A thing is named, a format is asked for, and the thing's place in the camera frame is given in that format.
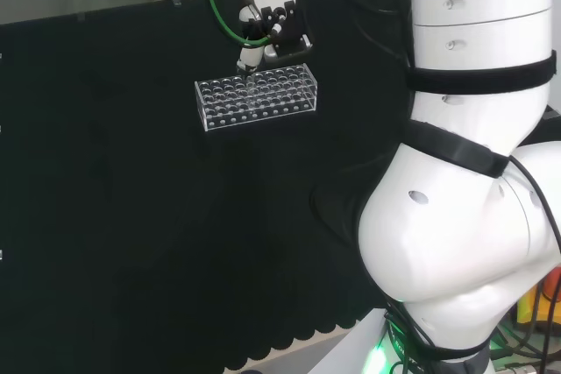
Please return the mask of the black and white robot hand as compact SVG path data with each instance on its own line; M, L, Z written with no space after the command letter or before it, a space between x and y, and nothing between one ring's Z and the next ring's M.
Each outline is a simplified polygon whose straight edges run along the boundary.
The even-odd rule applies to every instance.
M302 55L313 46L300 0L246 0L239 12L242 37L265 39L265 46L241 49L237 70L243 76L256 72L262 63L281 62Z

